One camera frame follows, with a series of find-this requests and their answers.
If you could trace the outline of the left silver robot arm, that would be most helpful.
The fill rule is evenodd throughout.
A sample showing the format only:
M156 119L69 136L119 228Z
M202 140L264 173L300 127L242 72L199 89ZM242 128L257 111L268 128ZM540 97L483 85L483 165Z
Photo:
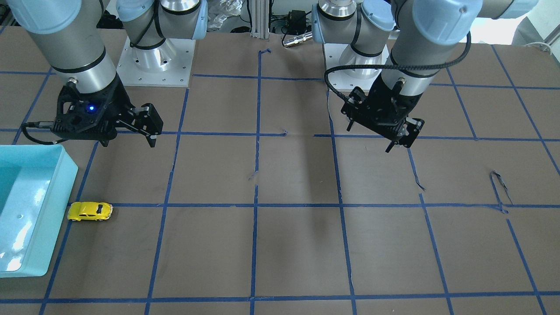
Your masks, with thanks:
M326 70L328 89L344 101L341 113L350 131L358 123L409 148L424 127L410 118L434 76L466 58L476 18L518 18L536 0L319 0L311 10L314 41L346 44L346 59ZM378 70L368 92L355 87L345 95L329 80L333 72Z

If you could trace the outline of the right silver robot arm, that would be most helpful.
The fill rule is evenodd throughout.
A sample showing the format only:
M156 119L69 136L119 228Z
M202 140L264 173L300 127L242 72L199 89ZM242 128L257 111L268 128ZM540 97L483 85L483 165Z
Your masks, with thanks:
M118 128L126 128L155 147L164 122L153 104L132 104L98 31L107 5L106 0L8 1L16 22L64 81L55 118L21 124L28 140L39 145L90 140L106 147ZM116 8L142 70L168 69L176 58L170 39L206 36L206 0L119 0Z

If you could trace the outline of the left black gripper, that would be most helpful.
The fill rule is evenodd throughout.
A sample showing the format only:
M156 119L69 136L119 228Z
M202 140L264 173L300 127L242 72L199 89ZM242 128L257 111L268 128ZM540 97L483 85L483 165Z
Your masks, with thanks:
M385 152L394 146L410 149L422 131L425 121L407 117L420 101L422 94L408 96L401 92L406 85L404 78L398 78L393 86L388 86L382 78L374 80L367 96L367 112L374 123L390 127L386 136L390 143Z

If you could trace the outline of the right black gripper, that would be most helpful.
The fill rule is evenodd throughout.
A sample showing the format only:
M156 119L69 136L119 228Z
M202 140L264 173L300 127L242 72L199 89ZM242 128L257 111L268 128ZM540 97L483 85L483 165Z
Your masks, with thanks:
M110 132L117 127L142 134L149 146L156 146L157 136L162 133L164 122L155 106L146 103L134 107L118 74L103 90L103 131Z

